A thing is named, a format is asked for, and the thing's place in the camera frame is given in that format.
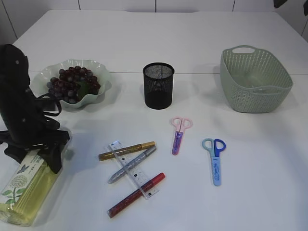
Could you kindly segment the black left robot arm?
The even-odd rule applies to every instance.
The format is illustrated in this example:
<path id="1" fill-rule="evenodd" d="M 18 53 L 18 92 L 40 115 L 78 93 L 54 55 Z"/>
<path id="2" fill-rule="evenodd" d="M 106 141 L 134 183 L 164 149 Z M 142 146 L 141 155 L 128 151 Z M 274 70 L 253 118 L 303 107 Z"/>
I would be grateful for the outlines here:
<path id="1" fill-rule="evenodd" d="M 14 45 L 0 47 L 0 115 L 6 126 L 0 142 L 5 154 L 21 163 L 27 153 L 38 154 L 57 174 L 62 168 L 61 153 L 70 139 L 54 119 L 62 111 L 59 100 L 50 93 L 36 97 L 30 88 L 28 58 Z"/>

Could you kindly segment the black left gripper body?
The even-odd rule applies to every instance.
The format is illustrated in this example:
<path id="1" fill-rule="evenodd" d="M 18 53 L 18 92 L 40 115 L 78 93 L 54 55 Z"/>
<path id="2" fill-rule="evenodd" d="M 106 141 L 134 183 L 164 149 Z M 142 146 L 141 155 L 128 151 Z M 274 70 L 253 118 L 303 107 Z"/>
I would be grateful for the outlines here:
<path id="1" fill-rule="evenodd" d="M 5 150 L 42 149 L 52 144 L 66 145 L 68 131 L 60 130 L 54 120 L 62 111 L 59 100 L 51 94 L 35 97 L 32 92 L 2 92 L 2 119 L 7 128 L 2 132 Z"/>

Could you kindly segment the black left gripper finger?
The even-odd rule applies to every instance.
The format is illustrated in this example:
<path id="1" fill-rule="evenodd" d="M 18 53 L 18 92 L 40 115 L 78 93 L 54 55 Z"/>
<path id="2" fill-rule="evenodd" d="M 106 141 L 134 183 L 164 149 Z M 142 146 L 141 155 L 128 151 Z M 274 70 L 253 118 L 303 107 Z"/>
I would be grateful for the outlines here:
<path id="1" fill-rule="evenodd" d="M 54 174 L 58 174 L 62 169 L 63 144 L 52 144 L 40 149 L 39 156 L 47 163 Z"/>
<path id="2" fill-rule="evenodd" d="M 25 150 L 15 150 L 15 151 L 14 150 L 5 150 L 4 153 L 8 157 L 17 161 L 19 164 L 23 161 L 23 159 L 27 155 L 27 152 Z"/>

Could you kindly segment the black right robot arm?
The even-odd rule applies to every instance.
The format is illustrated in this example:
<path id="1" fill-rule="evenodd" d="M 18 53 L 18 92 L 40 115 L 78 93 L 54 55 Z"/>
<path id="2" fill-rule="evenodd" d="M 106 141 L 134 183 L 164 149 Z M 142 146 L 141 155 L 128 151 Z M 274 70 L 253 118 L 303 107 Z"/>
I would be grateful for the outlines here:
<path id="1" fill-rule="evenodd" d="M 273 7 L 279 9 L 281 7 L 288 9 L 301 9 L 304 16 L 308 15 L 307 0 L 273 0 Z"/>

